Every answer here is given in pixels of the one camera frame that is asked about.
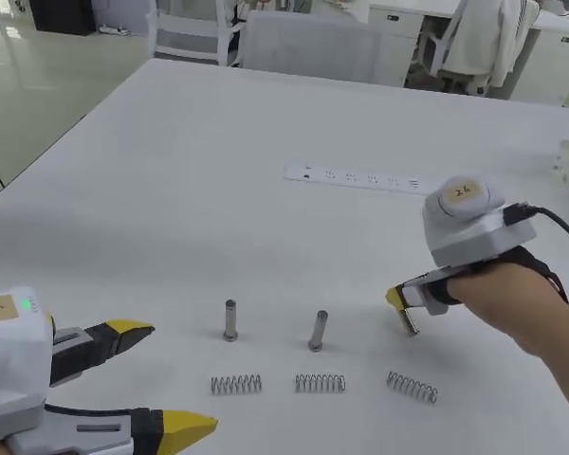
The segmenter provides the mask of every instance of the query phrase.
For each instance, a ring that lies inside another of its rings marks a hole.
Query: floor
[[[145,59],[143,38],[39,32],[15,0],[12,4],[0,0],[0,179],[4,184]]]

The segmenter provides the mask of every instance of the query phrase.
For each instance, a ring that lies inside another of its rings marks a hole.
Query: white cabinet
[[[387,35],[381,46],[382,56],[376,68],[376,83],[403,87],[415,52],[416,40],[404,36]]]
[[[423,20],[422,14],[374,8],[369,10],[369,25],[385,33],[381,64],[376,69],[378,83],[404,86]]]
[[[416,40],[423,21],[424,16],[422,14],[388,9],[369,9],[369,25],[379,27],[389,35],[406,36]]]
[[[531,30],[514,72],[493,92],[493,98],[554,106],[568,95],[569,34],[545,30]]]

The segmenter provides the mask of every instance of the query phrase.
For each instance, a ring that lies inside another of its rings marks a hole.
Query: metal spring
[[[410,377],[403,376],[397,372],[390,372],[386,384],[395,391],[400,391],[413,398],[425,401],[426,403],[435,404],[438,389],[423,382],[415,381]]]
[[[343,392],[345,391],[345,377],[342,374],[297,374],[295,391]]]
[[[215,376],[211,378],[211,392],[213,395],[259,391],[262,391],[262,376],[259,374]]]

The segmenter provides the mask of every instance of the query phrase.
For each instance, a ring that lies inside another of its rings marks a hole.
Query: electrical outlet
[[[436,191],[437,185],[426,180],[385,175],[381,173],[358,173],[336,171],[318,166],[289,165],[284,170],[284,178],[323,185],[407,192],[411,194],[429,194]]]

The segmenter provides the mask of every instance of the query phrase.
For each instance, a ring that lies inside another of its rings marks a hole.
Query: metal pin
[[[409,333],[409,337],[414,337],[415,335],[419,334],[419,329],[417,328],[417,326],[413,322],[413,319],[411,319],[411,316],[409,316],[409,313],[407,312],[407,310],[399,311],[398,315],[400,316],[402,323],[405,325],[405,328],[407,329],[407,332]]]
[[[324,336],[324,328],[326,327],[326,320],[329,318],[329,314],[320,310],[316,315],[316,322],[314,323],[314,333],[312,337],[307,342],[307,347],[310,351],[317,353],[322,350],[322,337]]]
[[[225,341],[236,341],[238,332],[236,332],[236,302],[228,300],[226,302],[226,331],[224,332]]]

